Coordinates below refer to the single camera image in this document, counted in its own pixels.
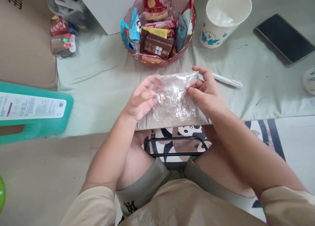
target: green ball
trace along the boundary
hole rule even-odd
[[[2,211],[2,208],[4,206],[4,202],[6,200],[6,188],[4,186],[4,182],[2,178],[0,177],[0,213]]]

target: hand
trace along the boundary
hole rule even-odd
[[[152,89],[160,84],[160,77],[159,74],[146,77],[132,92],[122,114],[136,122],[142,119],[158,102]]]
[[[199,72],[204,81],[197,79],[196,88],[189,88],[188,93],[197,103],[203,114],[210,118],[217,112],[227,111],[223,98],[221,97],[219,86],[212,73],[204,67],[193,66],[193,71]]]

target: light green tablecloth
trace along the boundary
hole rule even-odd
[[[279,13],[315,44],[315,0],[252,0],[250,16],[215,49],[199,43],[207,1],[195,0],[197,25],[192,42],[172,68],[152,70],[139,65],[124,49],[120,34],[107,36],[102,28],[81,34],[79,55],[57,62],[59,91],[72,94],[75,101],[68,127],[60,137],[108,132],[144,77],[190,71],[193,65],[243,83],[242,89],[220,84],[228,107],[243,120],[315,115],[315,96],[301,83],[303,73],[315,66],[315,53],[287,68],[253,34],[257,25]],[[202,114],[186,122],[157,122],[148,115],[137,129],[209,122]]]

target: smartphone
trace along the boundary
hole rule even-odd
[[[279,14],[257,26],[254,33],[285,64],[293,64],[315,50],[314,45]]]

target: white pen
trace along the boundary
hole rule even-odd
[[[243,87],[243,84],[238,82],[238,81],[235,81],[235,80],[231,80],[229,78],[225,78],[223,76],[220,76],[218,74],[215,74],[215,73],[212,73],[214,79],[218,80],[218,81],[221,81],[225,84],[228,84],[228,85],[231,85],[231,86],[234,86],[236,88],[242,88]]]

